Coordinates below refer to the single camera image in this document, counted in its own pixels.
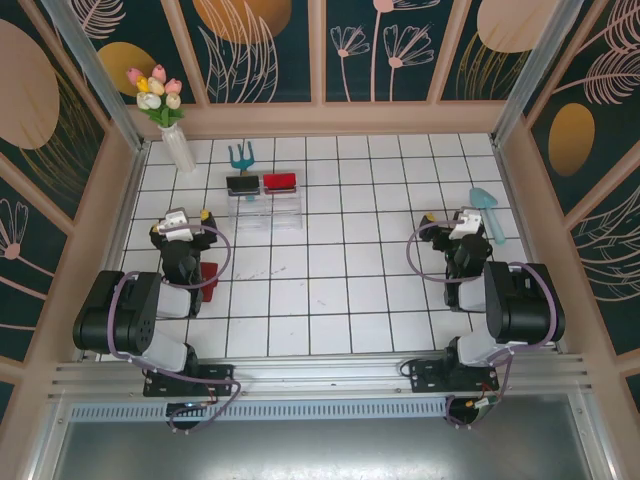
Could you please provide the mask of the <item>light blue trowel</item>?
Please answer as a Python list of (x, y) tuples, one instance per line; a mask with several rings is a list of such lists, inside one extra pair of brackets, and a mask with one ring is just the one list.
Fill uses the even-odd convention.
[(493, 209), (498, 204), (497, 200), (489, 192), (479, 187), (473, 187), (470, 189), (469, 199), (473, 207), (485, 212), (486, 220), (494, 241), (498, 245), (503, 245), (506, 241), (506, 237), (495, 213), (493, 212)]

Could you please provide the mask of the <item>tulip bouquet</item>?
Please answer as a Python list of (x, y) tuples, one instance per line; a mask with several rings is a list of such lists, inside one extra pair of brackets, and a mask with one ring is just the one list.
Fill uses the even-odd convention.
[(161, 129), (168, 129), (184, 117), (182, 82), (167, 78), (165, 68), (157, 64), (148, 77), (137, 68), (126, 72), (129, 82), (137, 89), (138, 109)]

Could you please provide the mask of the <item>aluminium frame post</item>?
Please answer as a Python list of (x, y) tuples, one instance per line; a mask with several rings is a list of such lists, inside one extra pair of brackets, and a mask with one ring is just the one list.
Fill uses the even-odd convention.
[(140, 132), (72, 8), (66, 0), (41, 1), (127, 144), (134, 152), (139, 152), (142, 148)]
[(558, 0), (491, 133), (491, 143), (495, 150), (500, 150), (504, 146), (519, 121), (534, 90), (575, 23), (583, 2), (584, 0)]

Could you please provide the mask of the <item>grey metal sheet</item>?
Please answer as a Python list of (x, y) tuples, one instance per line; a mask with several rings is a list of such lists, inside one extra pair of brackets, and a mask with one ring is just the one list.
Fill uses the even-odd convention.
[(590, 413), (564, 395), (507, 399), (471, 428), (441, 418), (58, 421), (49, 480), (619, 480)]

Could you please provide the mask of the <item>aluminium mounting rail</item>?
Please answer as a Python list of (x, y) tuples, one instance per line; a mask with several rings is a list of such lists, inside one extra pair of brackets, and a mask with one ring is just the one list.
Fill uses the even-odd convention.
[[(401, 354), (254, 357), (230, 359), (242, 400), (408, 397), (409, 380), (398, 367)], [(126, 362), (63, 363), (45, 392), (78, 401), (142, 399), (144, 376)], [(586, 363), (577, 354), (553, 350), (518, 354), (506, 392), (510, 395), (576, 394), (592, 390)]]

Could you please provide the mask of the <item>clear acrylic card stand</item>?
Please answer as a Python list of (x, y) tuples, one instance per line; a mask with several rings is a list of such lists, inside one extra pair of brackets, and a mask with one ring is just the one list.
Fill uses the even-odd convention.
[(228, 216), (237, 229), (296, 229), (303, 226), (301, 189), (298, 184), (295, 193), (266, 194), (263, 176), (271, 173), (255, 174), (260, 177), (261, 191), (253, 201), (246, 197), (227, 196)]

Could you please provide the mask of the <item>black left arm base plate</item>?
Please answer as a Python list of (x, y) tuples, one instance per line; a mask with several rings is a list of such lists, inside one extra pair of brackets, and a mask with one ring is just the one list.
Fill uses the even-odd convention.
[[(230, 380), (233, 378), (233, 365), (199, 365), (190, 372), (184, 372), (185, 376), (207, 380)], [(216, 397), (228, 397), (231, 395), (229, 385), (205, 385), (201, 383), (186, 382), (173, 377), (145, 371), (145, 383), (142, 395), (149, 398), (178, 398), (178, 397), (208, 397), (209, 390), (213, 389)]]

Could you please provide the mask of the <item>red card holder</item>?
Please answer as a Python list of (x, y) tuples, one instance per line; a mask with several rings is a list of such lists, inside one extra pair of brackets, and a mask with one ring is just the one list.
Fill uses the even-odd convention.
[(218, 275), (218, 264), (212, 262), (202, 262), (201, 274), (202, 281), (205, 283), (205, 285), (200, 288), (203, 296), (202, 302), (209, 303), (213, 298), (214, 289), (218, 285), (218, 280), (212, 281), (212, 278)]

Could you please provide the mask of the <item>teal garden fork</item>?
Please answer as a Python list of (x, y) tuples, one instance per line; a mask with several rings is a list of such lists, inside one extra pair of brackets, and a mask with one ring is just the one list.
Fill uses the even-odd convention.
[[(236, 170), (236, 175), (255, 175), (249, 171), (249, 168), (255, 163), (255, 157), (252, 149), (252, 145), (248, 144), (248, 156), (245, 156), (245, 149), (242, 144), (237, 145), (237, 154), (234, 154), (234, 148), (228, 147), (229, 161), (233, 169)], [(248, 201), (253, 201), (256, 195), (252, 196), (234, 196), (234, 197), (246, 197)]]

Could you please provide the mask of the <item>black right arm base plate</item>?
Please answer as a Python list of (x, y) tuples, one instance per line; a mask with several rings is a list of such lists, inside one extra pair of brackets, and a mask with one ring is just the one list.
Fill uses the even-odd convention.
[(462, 393), (497, 391), (499, 380), (494, 369), (470, 367), (445, 359), (412, 360), (409, 379), (413, 393)]

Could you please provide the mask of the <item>white ribbed vase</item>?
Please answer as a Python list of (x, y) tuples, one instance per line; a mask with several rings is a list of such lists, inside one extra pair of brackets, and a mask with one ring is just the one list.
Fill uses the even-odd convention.
[(196, 161), (180, 125), (174, 123), (170, 127), (160, 127), (160, 132), (162, 142), (177, 170), (181, 173), (193, 172), (196, 169)]

